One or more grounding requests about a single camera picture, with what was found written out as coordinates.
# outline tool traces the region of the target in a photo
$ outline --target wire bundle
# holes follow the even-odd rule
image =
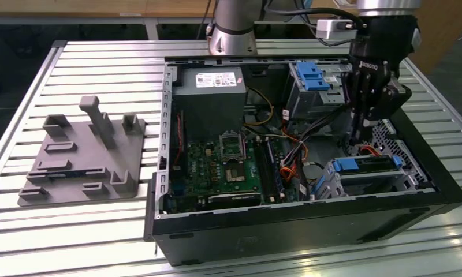
[[[324,127],[326,127],[338,117],[338,115],[346,110],[348,106],[340,106],[330,114],[325,115],[320,119],[310,124],[308,130],[301,135],[298,139],[298,145],[293,150],[288,153],[284,161],[284,166],[289,167],[294,163],[294,159],[298,156],[301,151],[301,146],[305,145],[305,142],[310,139],[312,135],[314,135]]]

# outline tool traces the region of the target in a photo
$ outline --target yellow cable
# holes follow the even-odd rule
[[[266,123],[273,119],[273,116],[274,116],[274,106],[273,106],[272,102],[269,101],[268,97],[265,97],[264,93],[260,92],[258,89],[251,88],[251,87],[249,87],[249,89],[251,89],[254,92],[257,92],[258,95],[261,95],[261,97],[268,101],[269,107],[270,107],[269,118],[268,118],[265,121],[253,122],[253,123],[245,123],[245,124],[243,124],[245,126],[260,126],[260,125],[262,125],[262,124],[266,124]]]

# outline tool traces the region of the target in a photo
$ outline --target red cable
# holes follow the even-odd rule
[[[182,119],[179,117],[179,114],[178,114],[178,139],[179,139],[179,149],[178,149],[178,155],[177,155],[177,159],[173,166],[178,164],[179,155],[182,154]]]
[[[361,150],[368,150],[368,151],[370,151],[370,153],[372,153],[373,155],[380,156],[380,153],[377,152],[377,150],[376,150],[372,146],[369,146],[369,145],[364,146],[364,147],[361,148]]]

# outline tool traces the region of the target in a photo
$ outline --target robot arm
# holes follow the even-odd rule
[[[413,15],[421,0],[358,0],[360,16],[333,8],[293,10],[298,6],[302,0],[221,0],[210,52],[213,55],[257,55],[254,22],[269,15],[292,17],[322,13],[344,17],[344,20],[320,20],[317,38],[332,39],[333,34],[356,33],[349,51],[353,70],[342,75],[342,81],[353,115],[350,143],[357,144],[372,138],[373,126],[389,118],[411,98],[411,89],[398,82],[400,64],[421,42]]]

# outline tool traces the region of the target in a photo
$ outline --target aluminum extrusion table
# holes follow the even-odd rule
[[[261,40],[260,54],[346,54],[312,40]],[[147,181],[155,171],[165,58],[207,54],[205,41],[68,42],[52,48],[0,141],[0,276],[405,276],[462,274],[462,206],[388,241],[173,268],[142,241]],[[411,61],[404,106],[462,187],[462,118]],[[22,208],[48,114],[87,120],[78,108],[96,94],[111,119],[137,112],[147,122],[138,197],[102,204]]]

